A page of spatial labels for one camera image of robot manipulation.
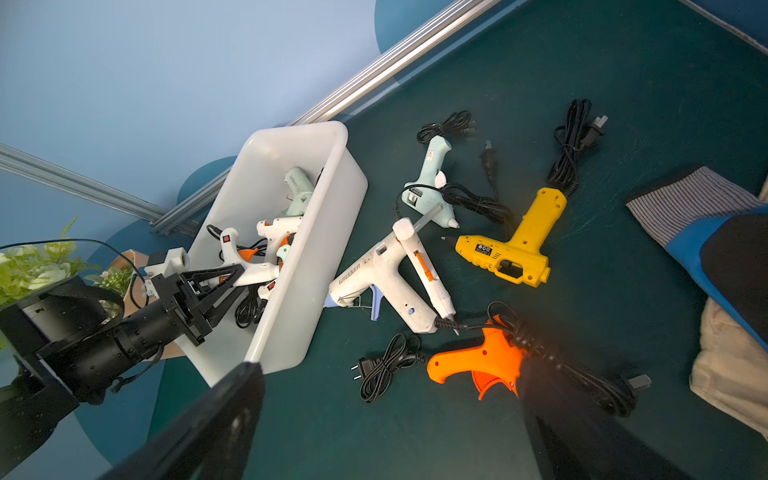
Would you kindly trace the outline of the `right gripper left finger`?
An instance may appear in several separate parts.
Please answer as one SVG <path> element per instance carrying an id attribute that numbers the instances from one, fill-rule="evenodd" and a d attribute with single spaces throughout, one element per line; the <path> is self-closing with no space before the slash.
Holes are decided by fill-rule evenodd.
<path id="1" fill-rule="evenodd" d="M 265 396 L 261 365 L 243 362 L 104 479 L 241 479 Z"/>

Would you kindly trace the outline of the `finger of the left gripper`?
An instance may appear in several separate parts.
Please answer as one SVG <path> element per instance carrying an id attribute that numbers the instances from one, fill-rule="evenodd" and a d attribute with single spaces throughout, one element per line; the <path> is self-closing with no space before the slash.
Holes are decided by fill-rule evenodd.
<path id="1" fill-rule="evenodd" d="M 179 275 L 184 308 L 195 327 L 216 327 L 244 291 L 234 283 L 242 274 L 239 266 L 195 270 Z"/>

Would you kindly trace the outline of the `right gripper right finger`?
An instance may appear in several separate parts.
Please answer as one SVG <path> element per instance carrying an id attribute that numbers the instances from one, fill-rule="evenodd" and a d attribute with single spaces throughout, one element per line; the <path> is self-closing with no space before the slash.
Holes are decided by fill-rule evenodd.
<path id="1" fill-rule="evenodd" d="M 688 479 L 539 360 L 521 366 L 517 393 L 543 479 Z"/>

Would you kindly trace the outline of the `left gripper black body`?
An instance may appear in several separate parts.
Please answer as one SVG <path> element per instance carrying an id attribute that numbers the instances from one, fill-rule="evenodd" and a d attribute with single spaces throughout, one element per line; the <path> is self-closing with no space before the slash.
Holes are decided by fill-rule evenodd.
<path id="1" fill-rule="evenodd" d="M 214 277 L 214 272 L 183 272 L 152 278 L 153 288 L 172 324 L 177 325 L 194 346 L 201 345 L 219 322 L 215 305 L 219 299 L 218 287 L 208 285 Z"/>

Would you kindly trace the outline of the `white glue gun red switch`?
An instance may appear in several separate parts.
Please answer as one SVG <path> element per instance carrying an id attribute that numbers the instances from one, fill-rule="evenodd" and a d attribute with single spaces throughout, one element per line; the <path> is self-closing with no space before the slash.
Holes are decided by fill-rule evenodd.
<path id="1" fill-rule="evenodd" d="M 280 268 L 273 263 L 250 263 L 242 258 L 237 249 L 239 234 L 234 228 L 226 228 L 220 235 L 220 248 L 224 266 L 239 266 L 243 272 L 235 281 L 234 286 L 249 286 L 261 284 L 276 279 Z"/>

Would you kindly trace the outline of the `small white orange-trigger glue gun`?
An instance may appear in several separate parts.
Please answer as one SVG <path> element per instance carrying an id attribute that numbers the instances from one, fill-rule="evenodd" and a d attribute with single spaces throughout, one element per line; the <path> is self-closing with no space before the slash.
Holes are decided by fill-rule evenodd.
<path id="1" fill-rule="evenodd" d="M 290 235 L 295 234 L 302 221 L 302 216 L 276 218 L 272 222 L 262 220 L 257 224 L 257 233 L 267 239 L 264 261 L 277 262 L 279 248 L 287 242 Z"/>

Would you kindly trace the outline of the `large mint green glue gun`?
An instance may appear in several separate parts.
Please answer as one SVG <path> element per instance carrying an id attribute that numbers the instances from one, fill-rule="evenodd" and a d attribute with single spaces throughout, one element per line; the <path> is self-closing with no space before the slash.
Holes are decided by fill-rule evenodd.
<path id="1" fill-rule="evenodd" d="M 283 215 L 286 217 L 304 215 L 314 192 L 313 184 L 305 172 L 298 167 L 293 167 L 286 172 L 284 183 L 291 192 L 291 203 L 283 211 Z"/>

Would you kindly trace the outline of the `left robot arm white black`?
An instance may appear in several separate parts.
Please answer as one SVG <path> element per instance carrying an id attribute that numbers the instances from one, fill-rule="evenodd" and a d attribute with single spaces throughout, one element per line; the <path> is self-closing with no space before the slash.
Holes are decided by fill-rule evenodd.
<path id="1" fill-rule="evenodd" d="M 135 365 L 159 361 L 181 336 L 199 345 L 243 292 L 244 268 L 231 265 L 158 276 L 159 300 L 109 319 L 116 293 L 71 277 L 1 311 L 1 336 L 19 371 L 1 389 L 1 473 L 40 448 L 82 404 L 133 382 Z"/>

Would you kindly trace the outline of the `orange glue gun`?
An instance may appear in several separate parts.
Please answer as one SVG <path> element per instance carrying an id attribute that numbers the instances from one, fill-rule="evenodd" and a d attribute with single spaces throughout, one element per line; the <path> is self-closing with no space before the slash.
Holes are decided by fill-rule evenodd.
<path id="1" fill-rule="evenodd" d="M 481 331 L 481 345 L 433 355 L 426 363 L 428 377 L 444 384 L 453 375 L 469 372 L 479 401 L 496 385 L 518 395 L 517 384 L 527 352 L 514 346 L 511 336 L 498 324 L 487 321 Z"/>

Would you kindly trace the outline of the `white plastic storage box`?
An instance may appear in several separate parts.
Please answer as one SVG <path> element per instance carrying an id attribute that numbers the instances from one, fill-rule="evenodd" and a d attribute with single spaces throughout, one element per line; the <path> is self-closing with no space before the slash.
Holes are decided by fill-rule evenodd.
<path id="1" fill-rule="evenodd" d="M 287 208 L 284 177 L 290 168 L 301 169 L 314 192 L 260 323 L 241 329 L 228 312 L 201 345 L 178 339 L 209 386 L 244 361 L 270 374 L 305 359 L 368 188 L 347 141 L 346 126 L 329 121 L 259 130 L 243 145 L 207 224 L 232 227 L 239 244 L 251 245 L 259 237 L 258 222 L 273 222 Z"/>

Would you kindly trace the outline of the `large white Greeler glue gun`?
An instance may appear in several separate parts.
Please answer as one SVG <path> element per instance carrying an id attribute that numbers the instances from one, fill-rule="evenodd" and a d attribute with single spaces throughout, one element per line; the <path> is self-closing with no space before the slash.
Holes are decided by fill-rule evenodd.
<path id="1" fill-rule="evenodd" d="M 407 217 L 397 220 L 389 235 L 330 283 L 324 306 L 350 307 L 370 289 L 373 321 L 378 319 L 381 300 L 386 299 L 414 333 L 434 333 L 440 326 L 454 327 L 456 309 L 451 296 L 418 236 L 418 231 L 442 210 L 441 206 L 435 206 L 417 222 Z M 400 275 L 398 268 L 405 258 L 414 266 L 428 301 Z"/>

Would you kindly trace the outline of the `yellow glue gun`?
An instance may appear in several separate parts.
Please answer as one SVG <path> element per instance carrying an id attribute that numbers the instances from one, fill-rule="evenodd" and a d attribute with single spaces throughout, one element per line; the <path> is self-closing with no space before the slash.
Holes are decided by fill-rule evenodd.
<path id="1" fill-rule="evenodd" d="M 563 192 L 541 188 L 510 240 L 502 242 L 479 235 L 443 240 L 470 264 L 510 283 L 537 288 L 547 282 L 551 273 L 549 259 L 540 249 L 566 205 Z"/>

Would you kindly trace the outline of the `mint glue gun at back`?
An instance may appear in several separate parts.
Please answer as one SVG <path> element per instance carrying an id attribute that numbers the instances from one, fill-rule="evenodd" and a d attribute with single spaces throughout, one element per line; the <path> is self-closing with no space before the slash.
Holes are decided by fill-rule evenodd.
<path id="1" fill-rule="evenodd" d="M 440 192 L 440 189 L 447 185 L 442 165 L 451 149 L 451 144 L 442 136 L 435 136 L 429 141 L 419 176 L 415 182 L 407 182 L 404 185 L 401 200 L 422 215 L 435 206 L 441 206 L 442 210 L 432 221 L 442 228 L 458 229 L 459 223 L 454 208 Z"/>

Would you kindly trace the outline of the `artificial flower plant in pot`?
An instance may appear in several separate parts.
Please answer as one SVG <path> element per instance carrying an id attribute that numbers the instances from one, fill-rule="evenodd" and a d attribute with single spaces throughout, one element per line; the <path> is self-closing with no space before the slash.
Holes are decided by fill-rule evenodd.
<path id="1" fill-rule="evenodd" d="M 28 243 L 14 243 L 1 247 L 1 305 L 12 303 L 57 282 L 75 276 L 86 279 L 88 286 L 101 287 L 124 296 L 130 293 L 136 280 L 142 277 L 135 262 L 111 245 L 96 239 L 74 238 L 66 227 L 59 238 Z M 75 254 L 81 244 L 105 247 L 125 264 L 108 267 L 97 274 L 98 266 Z"/>

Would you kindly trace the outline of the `beige work glove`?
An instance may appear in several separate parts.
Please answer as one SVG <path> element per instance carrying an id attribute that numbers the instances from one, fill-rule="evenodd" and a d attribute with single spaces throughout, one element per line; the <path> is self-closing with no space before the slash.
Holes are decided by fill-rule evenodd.
<path id="1" fill-rule="evenodd" d="M 767 435 L 767 352 L 709 299 L 690 389 L 710 405 Z"/>

